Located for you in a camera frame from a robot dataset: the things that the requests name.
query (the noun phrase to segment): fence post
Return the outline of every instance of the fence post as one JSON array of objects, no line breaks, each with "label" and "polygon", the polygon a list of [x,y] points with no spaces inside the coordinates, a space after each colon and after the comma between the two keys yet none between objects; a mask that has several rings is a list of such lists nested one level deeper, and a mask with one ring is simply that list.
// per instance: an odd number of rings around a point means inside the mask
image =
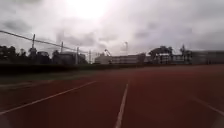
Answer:
[{"label": "fence post", "polygon": [[91,64],[91,50],[89,50],[89,64]]},{"label": "fence post", "polygon": [[61,53],[63,52],[63,41],[61,43]]},{"label": "fence post", "polygon": [[35,43],[35,34],[33,35],[33,40],[32,40],[32,48],[34,48],[34,43]]},{"label": "fence post", "polygon": [[77,51],[76,51],[76,56],[75,56],[75,64],[78,65],[79,64],[79,47],[77,47]]}]

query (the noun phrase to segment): building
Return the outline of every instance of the building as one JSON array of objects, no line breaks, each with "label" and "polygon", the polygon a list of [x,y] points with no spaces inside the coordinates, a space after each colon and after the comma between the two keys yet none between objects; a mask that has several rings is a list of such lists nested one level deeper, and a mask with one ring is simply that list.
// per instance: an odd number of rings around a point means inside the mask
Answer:
[{"label": "building", "polygon": [[193,51],[192,64],[224,63],[224,51]]},{"label": "building", "polygon": [[144,59],[144,63],[152,63],[152,57],[151,56],[146,56]]},{"label": "building", "polygon": [[173,55],[173,61],[182,62],[184,61],[184,57],[182,55]]},{"label": "building", "polygon": [[95,58],[95,64],[110,64],[112,56],[105,56],[103,53]]},{"label": "building", "polygon": [[87,64],[84,54],[78,54],[75,52],[61,52],[54,60],[56,64],[62,65],[75,65],[75,64]]},{"label": "building", "polygon": [[113,64],[137,64],[138,55],[128,55],[128,56],[113,56]]},{"label": "building", "polygon": [[101,54],[95,58],[96,64],[136,64],[138,63],[138,55],[128,56],[105,56]]}]

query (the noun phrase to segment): running track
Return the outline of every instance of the running track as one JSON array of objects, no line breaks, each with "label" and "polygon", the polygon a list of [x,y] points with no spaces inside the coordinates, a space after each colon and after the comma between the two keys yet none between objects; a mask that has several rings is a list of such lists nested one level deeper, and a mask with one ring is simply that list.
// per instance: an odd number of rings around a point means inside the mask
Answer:
[{"label": "running track", "polygon": [[221,128],[224,66],[104,71],[0,94],[0,128]]}]

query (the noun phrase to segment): sky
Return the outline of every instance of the sky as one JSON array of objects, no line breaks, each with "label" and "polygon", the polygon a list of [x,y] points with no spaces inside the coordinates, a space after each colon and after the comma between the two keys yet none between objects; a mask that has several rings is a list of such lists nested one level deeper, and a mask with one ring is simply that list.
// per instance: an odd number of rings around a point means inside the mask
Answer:
[{"label": "sky", "polygon": [[[179,53],[224,49],[223,0],[0,0],[0,30],[112,55],[148,53],[161,45]],[[0,44],[31,42],[0,33]],[[38,50],[53,46],[35,44]]]}]

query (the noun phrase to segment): sun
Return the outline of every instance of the sun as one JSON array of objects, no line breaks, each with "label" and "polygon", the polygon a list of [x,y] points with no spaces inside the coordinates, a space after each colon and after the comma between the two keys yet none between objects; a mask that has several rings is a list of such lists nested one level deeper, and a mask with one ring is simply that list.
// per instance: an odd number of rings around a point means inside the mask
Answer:
[{"label": "sun", "polygon": [[99,19],[106,11],[106,0],[65,0],[68,16],[81,19]]}]

